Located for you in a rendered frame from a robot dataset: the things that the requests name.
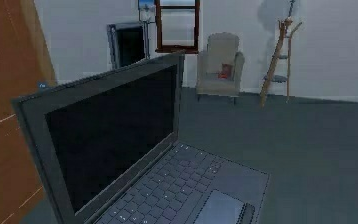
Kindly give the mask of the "dark grey open laptop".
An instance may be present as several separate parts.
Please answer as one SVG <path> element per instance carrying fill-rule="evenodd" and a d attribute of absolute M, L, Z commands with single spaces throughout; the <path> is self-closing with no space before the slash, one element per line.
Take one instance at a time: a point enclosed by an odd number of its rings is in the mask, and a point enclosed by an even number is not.
<path fill-rule="evenodd" d="M 258 224 L 268 174 L 178 139 L 184 54 L 18 97 L 56 224 Z"/>

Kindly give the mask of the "brown framed window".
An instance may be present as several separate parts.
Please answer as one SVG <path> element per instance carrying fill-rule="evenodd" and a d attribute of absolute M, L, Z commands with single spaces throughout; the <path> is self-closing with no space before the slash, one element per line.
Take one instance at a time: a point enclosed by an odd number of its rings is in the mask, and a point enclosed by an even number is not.
<path fill-rule="evenodd" d="M 156 6 L 156 52 L 183 50 L 197 54 L 200 0 L 154 0 Z"/>

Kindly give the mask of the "brown wooden cabinet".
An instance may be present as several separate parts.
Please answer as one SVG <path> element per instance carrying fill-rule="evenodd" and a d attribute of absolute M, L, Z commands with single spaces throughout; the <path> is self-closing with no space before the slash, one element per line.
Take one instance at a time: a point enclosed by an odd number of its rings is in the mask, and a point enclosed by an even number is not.
<path fill-rule="evenodd" d="M 43 188 L 11 106 L 44 79 L 20 0 L 0 0 L 0 224 L 19 224 Z"/>

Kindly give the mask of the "red cushion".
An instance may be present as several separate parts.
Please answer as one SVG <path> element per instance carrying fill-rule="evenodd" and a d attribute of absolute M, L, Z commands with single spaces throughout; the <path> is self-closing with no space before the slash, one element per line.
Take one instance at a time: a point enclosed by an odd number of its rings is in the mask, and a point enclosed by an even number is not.
<path fill-rule="evenodd" d="M 231 79 L 232 78 L 233 66 L 231 64 L 223 64 L 222 69 L 218 74 L 220 79 Z"/>

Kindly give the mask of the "wooden ladder shelf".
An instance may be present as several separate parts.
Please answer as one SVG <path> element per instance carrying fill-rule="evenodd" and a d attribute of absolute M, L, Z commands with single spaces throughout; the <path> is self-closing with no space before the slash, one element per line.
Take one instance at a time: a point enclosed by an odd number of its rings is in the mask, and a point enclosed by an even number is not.
<path fill-rule="evenodd" d="M 286 101 L 290 99 L 290 77 L 291 77 L 291 56 L 292 56 L 292 38 L 294 33 L 302 25 L 299 22 L 294 28 L 289 29 L 292 25 L 293 19 L 287 17 L 284 20 L 278 21 L 279 36 L 275 45 L 274 53 L 271 58 L 269 68 L 264 76 L 263 84 L 260 91 L 260 105 L 265 106 L 267 100 L 267 94 L 269 92 L 272 83 L 285 83 L 286 84 Z M 276 67 L 280 60 L 287 61 L 287 72 L 285 76 L 276 75 Z"/>

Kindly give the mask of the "blue framed wall picture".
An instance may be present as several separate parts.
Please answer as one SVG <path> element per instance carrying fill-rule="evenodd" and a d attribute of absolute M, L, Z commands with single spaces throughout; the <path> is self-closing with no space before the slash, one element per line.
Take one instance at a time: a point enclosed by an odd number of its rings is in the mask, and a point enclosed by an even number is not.
<path fill-rule="evenodd" d="M 138 0 L 138 10 L 140 21 L 155 22 L 155 0 Z"/>

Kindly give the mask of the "grey framed television set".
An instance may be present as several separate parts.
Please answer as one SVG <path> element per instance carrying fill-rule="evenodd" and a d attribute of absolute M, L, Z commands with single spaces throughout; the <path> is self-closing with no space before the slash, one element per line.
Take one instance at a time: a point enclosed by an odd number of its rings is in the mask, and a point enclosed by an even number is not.
<path fill-rule="evenodd" d="M 145 23 L 137 21 L 109 24 L 107 34 L 113 69 L 150 58 L 148 29 Z"/>

